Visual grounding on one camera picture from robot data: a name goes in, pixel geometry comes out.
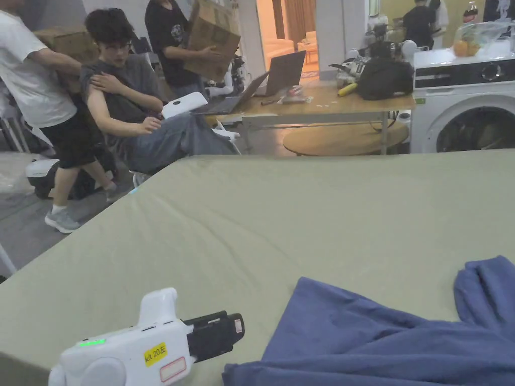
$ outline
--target blue towel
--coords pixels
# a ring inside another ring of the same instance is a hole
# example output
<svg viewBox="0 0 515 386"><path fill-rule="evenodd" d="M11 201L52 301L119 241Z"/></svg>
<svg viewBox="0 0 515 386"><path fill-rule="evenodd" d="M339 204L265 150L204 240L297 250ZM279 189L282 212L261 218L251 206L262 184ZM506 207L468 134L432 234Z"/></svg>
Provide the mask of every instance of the blue towel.
<svg viewBox="0 0 515 386"><path fill-rule="evenodd" d="M468 263L454 293L462 322L428 321L303 277L263 359L224 385L515 385L515 267Z"/></svg>

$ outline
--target gray t-shirt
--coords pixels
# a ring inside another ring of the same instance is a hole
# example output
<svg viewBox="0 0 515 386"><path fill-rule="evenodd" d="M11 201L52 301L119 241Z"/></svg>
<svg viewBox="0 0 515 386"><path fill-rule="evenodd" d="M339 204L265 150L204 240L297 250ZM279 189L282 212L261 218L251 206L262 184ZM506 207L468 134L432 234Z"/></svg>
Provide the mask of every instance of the gray t-shirt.
<svg viewBox="0 0 515 386"><path fill-rule="evenodd" d="M139 55L129 55L123 67L115 67L98 60L96 63L83 66L80 73L80 86L84 101L88 100L90 79L93 75L106 74L114 75L120 82L127 87L142 94L152 95L163 99L160 95L158 79L150 64L146 59ZM107 107L111 118L128 123L141 123L148 116L155 116L152 112L131 100L115 94L104 93ZM133 138L119 137L106 134L107 145L113 149L123 160L130 157Z"/></svg>

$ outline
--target white t-shirt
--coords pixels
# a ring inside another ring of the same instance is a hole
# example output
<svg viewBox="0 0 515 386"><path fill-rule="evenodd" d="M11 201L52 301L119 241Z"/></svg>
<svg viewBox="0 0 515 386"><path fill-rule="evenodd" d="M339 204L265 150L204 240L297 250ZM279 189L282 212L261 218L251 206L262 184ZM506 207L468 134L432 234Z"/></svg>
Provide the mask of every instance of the white t-shirt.
<svg viewBox="0 0 515 386"><path fill-rule="evenodd" d="M0 11L0 78L27 123L37 128L61 124L77 113L55 71L28 58L44 48L19 17Z"/></svg>

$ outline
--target robotic arm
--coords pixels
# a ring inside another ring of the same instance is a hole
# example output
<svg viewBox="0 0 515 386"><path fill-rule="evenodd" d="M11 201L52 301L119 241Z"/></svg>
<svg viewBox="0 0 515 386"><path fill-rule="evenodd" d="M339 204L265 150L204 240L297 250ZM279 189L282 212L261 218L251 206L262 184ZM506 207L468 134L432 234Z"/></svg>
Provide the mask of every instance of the robotic arm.
<svg viewBox="0 0 515 386"><path fill-rule="evenodd" d="M192 365L233 350L245 335L240 314L177 319L174 288L141 301L138 324L84 339L61 354L48 386L169 386Z"/></svg>

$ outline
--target laptop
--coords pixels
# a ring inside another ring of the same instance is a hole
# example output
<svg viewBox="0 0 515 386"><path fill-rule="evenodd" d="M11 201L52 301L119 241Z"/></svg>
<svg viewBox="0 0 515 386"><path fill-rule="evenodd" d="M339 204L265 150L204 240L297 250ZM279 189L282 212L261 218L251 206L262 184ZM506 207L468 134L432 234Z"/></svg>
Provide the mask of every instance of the laptop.
<svg viewBox="0 0 515 386"><path fill-rule="evenodd" d="M228 115L236 110L237 107L247 102L252 98L252 95L258 90L261 83L268 76L268 72L262 74L260 77L254 79L247 87L243 94L236 97L227 97L222 100L210 101L208 104L201 106L197 109L191 110L191 115Z"/></svg>
<svg viewBox="0 0 515 386"><path fill-rule="evenodd" d="M266 91L259 90L256 95L272 96L282 89L299 84L305 58L306 51L272 58Z"/></svg>

